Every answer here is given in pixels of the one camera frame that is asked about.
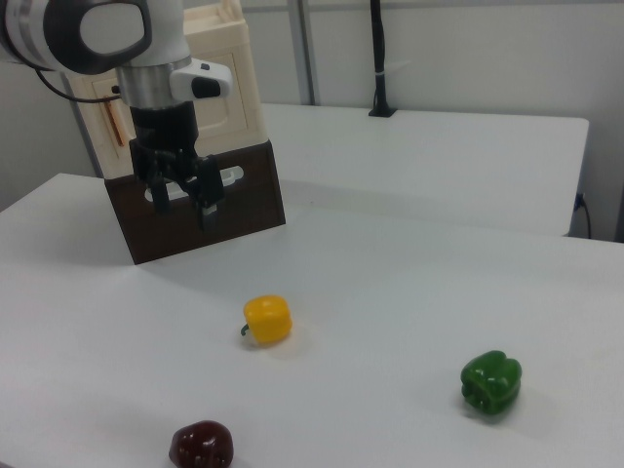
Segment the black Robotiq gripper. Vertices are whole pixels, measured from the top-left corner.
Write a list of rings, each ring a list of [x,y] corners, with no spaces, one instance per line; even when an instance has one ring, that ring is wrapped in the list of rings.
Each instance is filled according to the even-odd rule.
[[[130,141],[134,175],[151,193],[157,214],[170,209],[165,178],[186,179],[201,230],[210,230],[217,205],[224,199],[224,188],[215,157],[199,158],[195,143],[199,132],[192,102],[168,108],[131,107],[136,137]]]

